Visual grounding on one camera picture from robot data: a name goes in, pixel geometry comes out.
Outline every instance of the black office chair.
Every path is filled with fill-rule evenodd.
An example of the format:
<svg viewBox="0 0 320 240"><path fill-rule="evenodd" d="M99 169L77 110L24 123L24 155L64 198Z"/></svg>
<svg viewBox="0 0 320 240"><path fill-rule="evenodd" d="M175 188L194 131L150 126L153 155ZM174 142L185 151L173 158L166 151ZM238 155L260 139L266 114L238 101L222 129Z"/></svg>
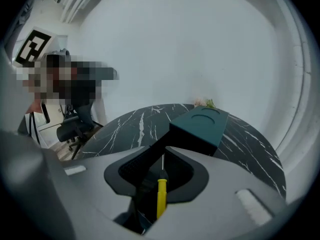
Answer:
<svg viewBox="0 0 320 240"><path fill-rule="evenodd" d="M92 105L93 101L88 105L74 108L76 113L71 113L73 116L65 116L61 126L56 129L56 135L60 142L66 142L73 138L78 139L78 141L69 145L69 150L72 150L72 147L76 146L71 157L72 160L75 158L81 146L88 141L85 133L95 127L91 118Z"/></svg>

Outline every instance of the round table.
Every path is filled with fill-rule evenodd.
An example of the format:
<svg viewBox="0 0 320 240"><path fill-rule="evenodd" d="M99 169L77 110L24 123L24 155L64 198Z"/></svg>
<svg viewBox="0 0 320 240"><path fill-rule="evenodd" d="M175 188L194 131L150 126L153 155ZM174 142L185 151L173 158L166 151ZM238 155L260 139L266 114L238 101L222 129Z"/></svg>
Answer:
<svg viewBox="0 0 320 240"><path fill-rule="evenodd" d="M193 108L191 104L162 104L126 113L101 128L77 159L150 146L169 131L171 120ZM213 156L239 165L286 197L285 174L277 153L261 133L240 118L229 114Z"/></svg>

